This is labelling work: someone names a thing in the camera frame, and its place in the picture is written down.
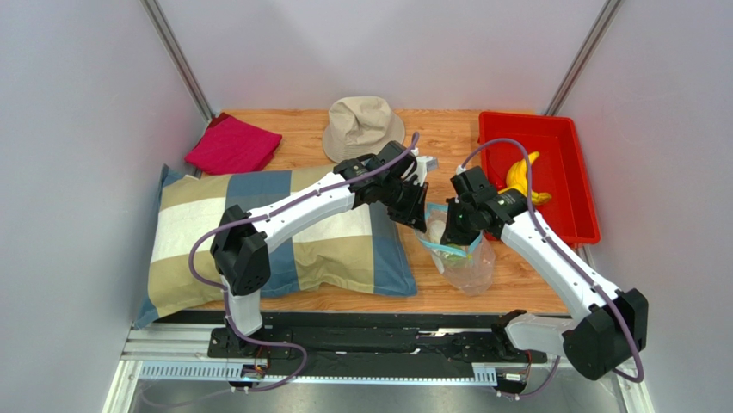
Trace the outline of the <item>fake banana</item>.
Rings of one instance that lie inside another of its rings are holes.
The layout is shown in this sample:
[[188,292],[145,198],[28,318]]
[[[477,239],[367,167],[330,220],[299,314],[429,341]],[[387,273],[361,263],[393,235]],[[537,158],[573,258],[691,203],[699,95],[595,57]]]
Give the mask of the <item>fake banana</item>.
[[[527,196],[527,190],[528,190],[528,180],[527,180],[527,166],[532,166],[533,163],[537,160],[537,158],[540,156],[540,153],[538,151],[534,151],[528,154],[529,163],[527,163],[524,159],[521,159],[520,161],[514,163],[508,170],[506,174],[506,187],[504,189],[500,189],[498,191],[499,194],[503,194],[510,189],[516,189],[519,192],[521,192],[523,195]],[[531,196],[532,202],[535,206],[543,206],[551,201],[552,196],[550,193],[546,192],[534,192],[532,191]]]

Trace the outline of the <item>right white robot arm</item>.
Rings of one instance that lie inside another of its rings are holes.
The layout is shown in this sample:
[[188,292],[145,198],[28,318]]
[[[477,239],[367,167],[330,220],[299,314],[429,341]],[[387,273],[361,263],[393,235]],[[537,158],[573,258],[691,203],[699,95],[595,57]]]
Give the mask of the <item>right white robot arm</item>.
[[527,198],[499,193],[479,167],[458,167],[447,199],[442,243],[467,245],[488,232],[523,257],[563,301],[569,317],[542,317],[524,310],[491,327],[501,350],[534,350],[564,357],[583,377],[597,380],[645,348],[649,301],[637,289],[622,291],[596,273],[558,239]]

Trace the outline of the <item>fake white cauliflower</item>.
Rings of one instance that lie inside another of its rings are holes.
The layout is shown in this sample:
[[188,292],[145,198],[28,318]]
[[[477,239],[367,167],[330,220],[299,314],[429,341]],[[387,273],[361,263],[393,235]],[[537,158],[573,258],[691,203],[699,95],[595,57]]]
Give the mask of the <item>fake white cauliflower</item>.
[[446,229],[444,221],[436,220],[428,224],[427,241],[431,254],[440,262],[461,261],[467,257],[462,246],[441,243],[441,237]]

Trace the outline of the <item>clear zip top bag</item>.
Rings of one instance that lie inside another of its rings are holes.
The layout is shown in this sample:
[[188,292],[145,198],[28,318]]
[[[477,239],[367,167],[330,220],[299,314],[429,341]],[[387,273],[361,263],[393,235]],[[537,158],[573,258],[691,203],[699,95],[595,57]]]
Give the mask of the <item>clear zip top bag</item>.
[[472,244],[462,246],[467,257],[461,261],[440,262],[428,249],[428,224],[447,220],[447,206],[428,203],[426,209],[427,231],[416,231],[420,245],[430,254],[438,272],[453,286],[468,296],[477,296],[491,287],[496,264],[492,245],[483,236]]

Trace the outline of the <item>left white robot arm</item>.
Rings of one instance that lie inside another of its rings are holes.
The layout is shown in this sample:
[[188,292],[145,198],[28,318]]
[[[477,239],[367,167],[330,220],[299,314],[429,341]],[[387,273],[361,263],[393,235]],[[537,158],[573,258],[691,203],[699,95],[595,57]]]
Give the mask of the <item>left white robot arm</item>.
[[225,330],[239,348],[265,342],[253,338],[263,325],[261,290],[271,275],[269,257],[293,236],[321,221],[363,205],[381,203],[392,221],[426,231],[427,175],[435,157],[421,156],[415,143],[390,142],[378,154],[337,164],[317,182],[275,203],[244,211],[227,208],[209,233],[210,254],[221,279]]

